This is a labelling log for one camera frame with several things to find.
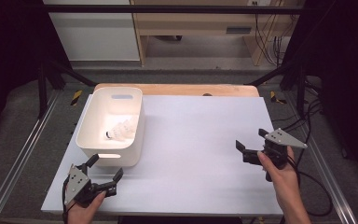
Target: wooden cabinet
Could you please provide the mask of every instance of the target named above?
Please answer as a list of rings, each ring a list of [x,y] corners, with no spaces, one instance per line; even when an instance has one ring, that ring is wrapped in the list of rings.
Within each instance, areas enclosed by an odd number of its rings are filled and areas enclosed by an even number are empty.
[[[288,7],[299,5],[299,2],[271,0],[270,5]],[[248,0],[131,0],[131,4],[247,7]],[[258,15],[256,19],[252,14],[137,13],[133,18],[142,63],[145,63],[147,38],[151,35],[241,35],[254,64],[259,65],[263,59],[262,50],[265,50],[258,46],[260,42],[267,43],[273,36],[288,36],[296,26],[296,17],[290,15]]]

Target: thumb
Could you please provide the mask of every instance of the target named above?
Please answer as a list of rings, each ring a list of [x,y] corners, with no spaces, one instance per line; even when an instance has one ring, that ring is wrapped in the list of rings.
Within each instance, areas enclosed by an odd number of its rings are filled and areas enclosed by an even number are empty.
[[[92,214],[96,213],[98,208],[103,203],[103,199],[106,195],[106,191],[101,192],[100,194],[95,197],[95,199],[92,201],[92,203],[87,208]]]
[[[269,173],[269,175],[271,177],[275,176],[275,174],[278,172],[278,168],[276,168],[274,163],[272,163],[271,159],[262,151],[257,151],[257,156],[264,169]]]

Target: gray carpet floor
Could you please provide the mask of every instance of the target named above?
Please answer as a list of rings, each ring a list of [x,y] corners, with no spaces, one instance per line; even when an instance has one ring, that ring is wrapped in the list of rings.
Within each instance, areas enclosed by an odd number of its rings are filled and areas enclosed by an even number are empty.
[[[268,70],[255,69],[249,71],[226,69],[187,69],[161,70],[153,66],[143,69],[95,70],[78,69],[80,74],[96,82],[116,83],[194,83],[194,84],[243,84],[257,79]],[[36,223],[36,220],[60,221],[61,217],[40,211],[47,195],[47,190],[59,167],[72,133],[76,127],[80,113],[93,88],[78,83],[65,76],[67,85],[60,91],[57,105],[52,111],[48,123],[39,137],[33,153],[26,162],[21,176],[0,214],[2,223]],[[289,104],[271,102],[270,92],[275,91],[277,98],[285,100],[291,91],[280,91],[279,78],[258,87],[260,96],[264,97],[274,128],[286,127],[293,123],[295,111]],[[70,105],[74,93],[83,93],[76,105]],[[307,91],[306,100],[312,102],[317,97]],[[37,83],[30,82],[12,91],[7,99],[7,106],[0,118],[0,187],[19,155],[23,144],[36,123],[38,114]],[[341,156],[340,144],[323,113],[311,117],[312,137],[323,152],[324,158],[332,170],[352,212],[358,221],[358,163]],[[290,134],[304,139],[299,129]],[[321,180],[308,151],[300,163],[300,170]],[[321,213],[327,209],[328,201],[319,186],[313,181],[302,178],[301,191],[307,209],[313,213]],[[96,220],[117,220],[115,217],[98,215]],[[340,223],[337,211],[325,217],[313,217],[314,223]],[[250,223],[251,217],[244,217],[243,223]],[[279,223],[277,217],[265,217],[265,223]]]

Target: person's left hand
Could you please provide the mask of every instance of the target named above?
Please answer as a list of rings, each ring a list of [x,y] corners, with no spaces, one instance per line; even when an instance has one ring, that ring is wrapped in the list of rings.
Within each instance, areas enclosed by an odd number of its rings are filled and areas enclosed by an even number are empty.
[[[106,191],[100,193],[87,208],[84,208],[77,203],[73,205],[68,212],[68,224],[90,224],[98,208],[103,203],[105,194]]]

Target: yellow and black tape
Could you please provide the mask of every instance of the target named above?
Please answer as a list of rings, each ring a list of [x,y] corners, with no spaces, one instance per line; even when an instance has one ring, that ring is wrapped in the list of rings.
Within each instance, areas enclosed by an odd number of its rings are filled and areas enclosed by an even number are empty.
[[[270,94],[271,94],[271,102],[272,103],[280,103],[280,104],[283,104],[283,105],[286,104],[285,100],[278,100],[278,98],[275,95],[275,91],[272,91]]]
[[[82,92],[82,91],[76,91],[76,92],[75,92],[74,98],[72,99],[72,102],[71,102],[71,105],[76,105],[77,101],[78,101],[79,98],[80,98],[81,92]]]

